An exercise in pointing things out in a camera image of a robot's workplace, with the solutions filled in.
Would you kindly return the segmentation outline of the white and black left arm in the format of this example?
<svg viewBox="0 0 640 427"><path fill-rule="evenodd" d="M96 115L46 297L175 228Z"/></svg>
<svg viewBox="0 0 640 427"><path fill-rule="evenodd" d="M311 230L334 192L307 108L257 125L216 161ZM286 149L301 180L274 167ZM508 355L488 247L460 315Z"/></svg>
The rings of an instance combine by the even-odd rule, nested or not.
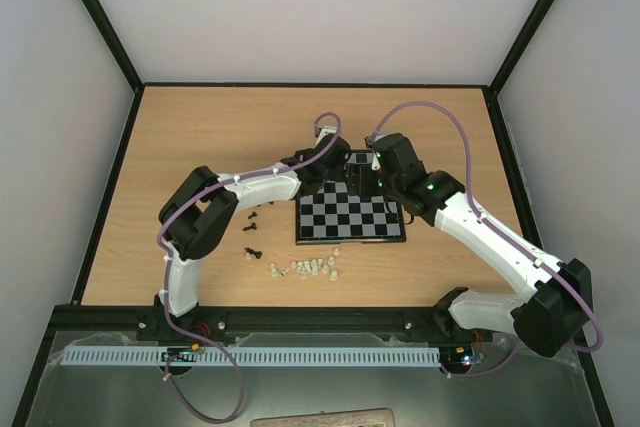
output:
<svg viewBox="0 0 640 427"><path fill-rule="evenodd" d="M327 134L311 149L270 167L238 174L215 174L198 167L159 213L156 241L164 250L165 272L158 298L174 331L177 320L198 306L203 259L220 244L234 215L263 204L311 195L342 173L351 147L339 134Z"/></svg>

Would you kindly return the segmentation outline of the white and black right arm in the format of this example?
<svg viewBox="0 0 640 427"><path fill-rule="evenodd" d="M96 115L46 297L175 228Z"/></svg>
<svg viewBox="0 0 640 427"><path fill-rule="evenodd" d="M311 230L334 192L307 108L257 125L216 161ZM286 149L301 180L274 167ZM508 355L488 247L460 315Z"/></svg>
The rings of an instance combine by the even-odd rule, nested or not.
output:
<svg viewBox="0 0 640 427"><path fill-rule="evenodd" d="M347 167L345 182L354 194L384 196L460 241L512 288L510 295L472 290L455 295L436 314L443 336L455 339L476 328L508 333L552 357L571 346L592 318L591 272L583 262L563 262L506 227L452 175L427 171L405 136L378 138L371 161Z"/></svg>

